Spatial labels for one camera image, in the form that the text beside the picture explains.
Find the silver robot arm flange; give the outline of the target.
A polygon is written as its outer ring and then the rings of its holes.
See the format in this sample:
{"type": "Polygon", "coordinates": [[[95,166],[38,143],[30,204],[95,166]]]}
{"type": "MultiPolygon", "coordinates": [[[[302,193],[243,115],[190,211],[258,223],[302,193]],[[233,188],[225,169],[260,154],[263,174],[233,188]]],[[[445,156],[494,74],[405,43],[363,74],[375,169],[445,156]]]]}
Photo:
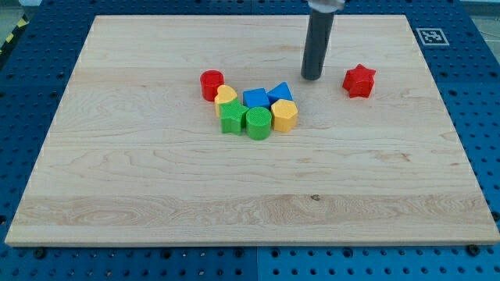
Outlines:
{"type": "Polygon", "coordinates": [[[344,8],[345,0],[308,0],[308,5],[321,13],[333,13],[344,8]]]}

